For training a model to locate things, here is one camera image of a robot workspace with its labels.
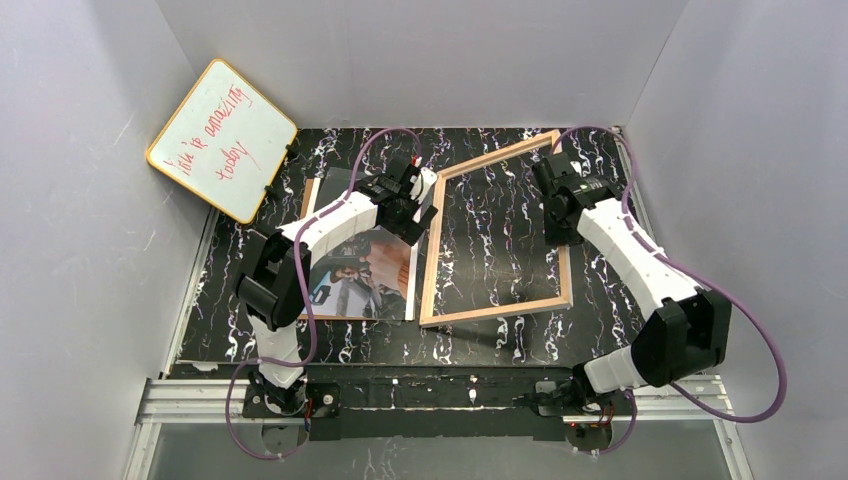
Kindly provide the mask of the wooden picture frame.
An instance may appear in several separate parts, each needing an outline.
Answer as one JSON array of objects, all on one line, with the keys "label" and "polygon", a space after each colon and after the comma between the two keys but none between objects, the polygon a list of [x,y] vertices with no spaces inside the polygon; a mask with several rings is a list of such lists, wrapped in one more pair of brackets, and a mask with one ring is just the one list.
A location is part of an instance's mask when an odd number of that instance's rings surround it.
[{"label": "wooden picture frame", "polygon": [[558,135],[468,129],[436,156],[438,212],[422,265],[421,327],[573,306],[570,252],[544,241],[541,195],[531,172]]}]

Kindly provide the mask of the printed photo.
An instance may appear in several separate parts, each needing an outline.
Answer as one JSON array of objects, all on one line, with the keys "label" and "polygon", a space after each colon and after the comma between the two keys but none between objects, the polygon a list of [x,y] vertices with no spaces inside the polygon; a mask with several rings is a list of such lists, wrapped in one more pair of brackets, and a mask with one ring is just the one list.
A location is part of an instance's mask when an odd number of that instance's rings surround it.
[{"label": "printed photo", "polygon": [[405,321],[413,248],[379,227],[342,242],[311,267],[309,299],[320,319]]}]

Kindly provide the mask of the clear plastic sheet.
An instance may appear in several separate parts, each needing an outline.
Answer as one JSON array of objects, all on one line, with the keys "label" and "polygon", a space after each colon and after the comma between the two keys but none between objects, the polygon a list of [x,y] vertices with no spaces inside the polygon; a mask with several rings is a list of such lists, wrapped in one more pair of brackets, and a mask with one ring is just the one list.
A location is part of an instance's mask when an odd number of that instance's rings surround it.
[{"label": "clear plastic sheet", "polygon": [[343,196],[349,187],[351,175],[351,169],[330,167],[322,177],[316,177],[318,190],[313,210],[318,211]]}]

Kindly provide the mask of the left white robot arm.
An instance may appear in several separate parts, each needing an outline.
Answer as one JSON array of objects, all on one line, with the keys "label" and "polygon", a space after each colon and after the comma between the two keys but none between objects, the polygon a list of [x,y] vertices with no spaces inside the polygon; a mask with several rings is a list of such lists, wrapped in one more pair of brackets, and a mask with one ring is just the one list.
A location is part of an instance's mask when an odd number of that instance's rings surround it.
[{"label": "left white robot arm", "polygon": [[310,270],[355,236],[386,233],[411,247],[437,207],[425,200],[438,175],[419,160],[396,159],[351,176],[331,203],[271,233],[252,230],[233,290],[253,328],[258,358],[249,380],[260,402],[283,414],[306,405],[304,370],[317,351]]}]

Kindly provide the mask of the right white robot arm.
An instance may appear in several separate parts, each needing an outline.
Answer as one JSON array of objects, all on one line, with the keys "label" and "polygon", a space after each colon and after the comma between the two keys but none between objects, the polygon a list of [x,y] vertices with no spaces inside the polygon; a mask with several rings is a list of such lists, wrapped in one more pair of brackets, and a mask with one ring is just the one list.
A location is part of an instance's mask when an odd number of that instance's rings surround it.
[{"label": "right white robot arm", "polygon": [[532,171],[542,198],[546,243],[590,243],[645,319],[629,345],[575,365],[569,380],[533,400],[542,407],[581,409],[622,388],[663,387],[721,364],[732,312],[726,296],[663,263],[658,246],[628,219],[619,191],[603,179],[577,173],[566,154],[544,157]]}]

